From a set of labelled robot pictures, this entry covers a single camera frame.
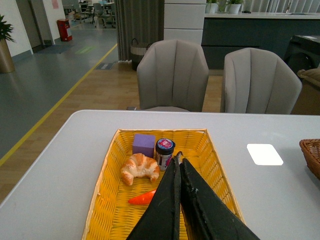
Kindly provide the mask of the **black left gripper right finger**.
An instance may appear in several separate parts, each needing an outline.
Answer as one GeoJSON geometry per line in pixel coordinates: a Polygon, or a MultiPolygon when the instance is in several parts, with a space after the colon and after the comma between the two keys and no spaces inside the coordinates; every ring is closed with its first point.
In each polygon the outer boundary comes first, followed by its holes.
{"type": "Polygon", "coordinates": [[[258,240],[186,158],[180,164],[180,203],[189,240],[258,240]]]}

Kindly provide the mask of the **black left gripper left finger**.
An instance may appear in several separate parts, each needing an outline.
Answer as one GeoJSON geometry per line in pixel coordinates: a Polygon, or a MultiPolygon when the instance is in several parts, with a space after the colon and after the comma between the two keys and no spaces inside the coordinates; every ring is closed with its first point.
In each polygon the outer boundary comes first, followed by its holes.
{"type": "Polygon", "coordinates": [[[177,158],[169,166],[146,211],[128,240],[178,240],[180,238],[181,171],[177,158]]]}

